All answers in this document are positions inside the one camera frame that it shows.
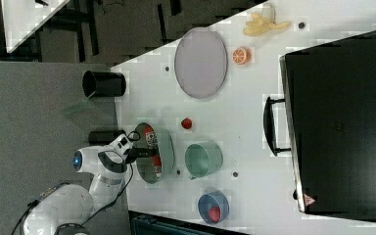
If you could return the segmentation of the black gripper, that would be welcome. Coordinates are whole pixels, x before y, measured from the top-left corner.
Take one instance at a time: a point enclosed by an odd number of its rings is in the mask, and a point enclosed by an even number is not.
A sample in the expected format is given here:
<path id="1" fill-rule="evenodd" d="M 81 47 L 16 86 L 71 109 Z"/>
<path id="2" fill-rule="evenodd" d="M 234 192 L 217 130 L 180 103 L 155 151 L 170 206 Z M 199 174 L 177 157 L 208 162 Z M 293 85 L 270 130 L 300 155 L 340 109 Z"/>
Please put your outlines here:
<path id="1" fill-rule="evenodd" d="M 132 148 L 127 157 L 125 162 L 127 164 L 132 164 L 134 163 L 138 158 L 154 158 L 158 157 L 159 154 L 159 149 L 147 149 L 147 148 L 141 148 L 140 152 L 142 154 L 139 154 L 139 149 L 138 148 Z"/>

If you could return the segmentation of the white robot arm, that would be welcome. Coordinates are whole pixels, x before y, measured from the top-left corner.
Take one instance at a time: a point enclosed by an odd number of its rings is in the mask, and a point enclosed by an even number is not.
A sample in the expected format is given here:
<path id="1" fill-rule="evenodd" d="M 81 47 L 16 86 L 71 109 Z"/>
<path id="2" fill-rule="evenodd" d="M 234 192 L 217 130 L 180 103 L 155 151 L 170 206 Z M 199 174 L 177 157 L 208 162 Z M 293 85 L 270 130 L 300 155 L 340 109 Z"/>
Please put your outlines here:
<path id="1" fill-rule="evenodd" d="M 90 187 L 66 182 L 43 192 L 24 214 L 23 235 L 90 235 L 84 224 L 116 203 L 130 182 L 125 175 L 132 164 L 158 152 L 156 148 L 120 151 L 111 145 L 77 150 L 73 167 L 93 175 Z"/>

